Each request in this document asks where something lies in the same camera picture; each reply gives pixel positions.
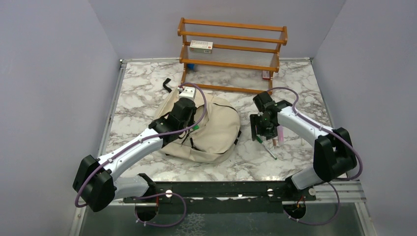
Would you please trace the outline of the pink highlighter pen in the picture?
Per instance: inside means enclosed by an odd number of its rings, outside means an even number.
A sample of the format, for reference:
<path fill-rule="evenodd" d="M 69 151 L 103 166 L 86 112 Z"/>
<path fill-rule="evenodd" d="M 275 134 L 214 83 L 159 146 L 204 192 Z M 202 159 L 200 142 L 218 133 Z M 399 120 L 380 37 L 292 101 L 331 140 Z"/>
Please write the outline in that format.
<path fill-rule="evenodd" d="M 278 126 L 277 127 L 277 134 L 278 134 L 278 144 L 283 145 L 284 144 L 284 127 Z"/>

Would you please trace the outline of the cream canvas backpack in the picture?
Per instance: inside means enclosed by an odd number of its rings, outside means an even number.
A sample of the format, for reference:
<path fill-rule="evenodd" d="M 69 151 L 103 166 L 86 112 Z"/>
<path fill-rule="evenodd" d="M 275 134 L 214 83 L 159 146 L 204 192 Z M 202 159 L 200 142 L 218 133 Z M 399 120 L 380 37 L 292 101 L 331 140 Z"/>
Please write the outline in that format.
<path fill-rule="evenodd" d="M 155 112 L 154 120 L 170 112 L 179 100 L 179 88 L 169 95 Z M 240 117 L 237 110 L 224 98 L 196 91 L 195 126 L 161 149 L 169 156 L 202 163 L 225 161 L 240 137 Z"/>

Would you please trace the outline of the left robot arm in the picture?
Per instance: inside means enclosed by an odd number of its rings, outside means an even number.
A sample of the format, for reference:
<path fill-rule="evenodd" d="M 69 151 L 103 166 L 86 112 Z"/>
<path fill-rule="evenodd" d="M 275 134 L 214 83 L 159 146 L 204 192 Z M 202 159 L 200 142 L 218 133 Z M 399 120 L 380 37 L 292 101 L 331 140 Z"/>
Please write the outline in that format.
<path fill-rule="evenodd" d="M 116 199 L 135 196 L 143 202 L 152 200 L 155 189 L 144 175 L 121 177 L 121 174 L 195 126 L 196 110 L 192 98 L 181 97 L 170 112 L 153 120 L 138 137 L 121 148 L 98 158 L 92 155 L 84 157 L 72 185 L 77 192 L 75 206 L 89 206 L 98 212 Z"/>

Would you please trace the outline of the green marker pen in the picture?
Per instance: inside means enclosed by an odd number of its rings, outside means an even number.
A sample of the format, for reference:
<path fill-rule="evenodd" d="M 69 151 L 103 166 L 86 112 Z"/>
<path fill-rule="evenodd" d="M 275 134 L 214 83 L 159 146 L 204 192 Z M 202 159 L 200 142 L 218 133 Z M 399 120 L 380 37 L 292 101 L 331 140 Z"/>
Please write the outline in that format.
<path fill-rule="evenodd" d="M 261 146 L 266 150 L 266 152 L 274 159 L 277 160 L 277 157 L 274 155 L 274 153 L 264 144 L 264 141 L 259 137 L 256 136 L 256 140 L 258 143 L 261 144 Z"/>

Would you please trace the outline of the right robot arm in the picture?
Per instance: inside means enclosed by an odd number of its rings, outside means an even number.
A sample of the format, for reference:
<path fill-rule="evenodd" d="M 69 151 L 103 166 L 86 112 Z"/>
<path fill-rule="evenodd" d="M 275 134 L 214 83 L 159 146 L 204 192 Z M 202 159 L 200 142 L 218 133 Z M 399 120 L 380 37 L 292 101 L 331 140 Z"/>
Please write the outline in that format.
<path fill-rule="evenodd" d="M 322 182 L 329 182 L 357 166 L 349 132 L 331 128 L 305 117 L 286 100 L 274 101 L 264 91 L 253 98 L 258 109 L 250 115 L 251 137 L 270 140 L 278 137 L 278 127 L 284 126 L 313 147 L 313 164 L 286 178 L 284 195 L 296 200 L 303 190 Z"/>

